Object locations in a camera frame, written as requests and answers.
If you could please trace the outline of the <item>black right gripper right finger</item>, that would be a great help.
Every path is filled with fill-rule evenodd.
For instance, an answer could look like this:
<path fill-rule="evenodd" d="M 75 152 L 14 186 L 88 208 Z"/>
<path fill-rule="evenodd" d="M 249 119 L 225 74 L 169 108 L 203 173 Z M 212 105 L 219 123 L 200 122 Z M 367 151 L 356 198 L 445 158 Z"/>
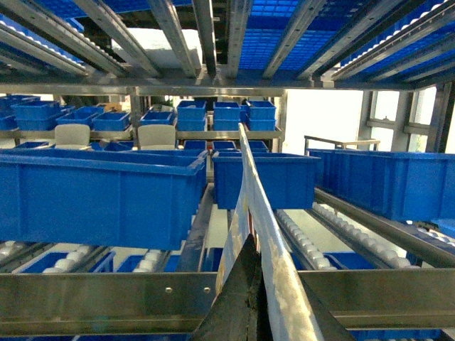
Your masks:
<path fill-rule="evenodd" d="M 320 301 L 317 295 L 311 290 L 308 284 L 304 281 L 302 285 L 308 296 L 310 305 L 316 316 L 316 322 L 321 329 L 324 340 L 342 341 L 352 340 L 355 341 L 354 336 L 347 331 L 338 321 L 334 318 L 325 305 Z"/>

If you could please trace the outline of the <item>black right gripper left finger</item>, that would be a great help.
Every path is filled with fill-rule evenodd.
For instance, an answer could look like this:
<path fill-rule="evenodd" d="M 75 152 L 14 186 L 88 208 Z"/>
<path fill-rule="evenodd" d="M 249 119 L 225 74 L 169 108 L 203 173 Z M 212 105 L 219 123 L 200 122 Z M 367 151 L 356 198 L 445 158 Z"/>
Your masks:
<path fill-rule="evenodd" d="M 260 255 L 250 234 L 220 294 L 191 339 L 257 340 L 261 283 Z"/>

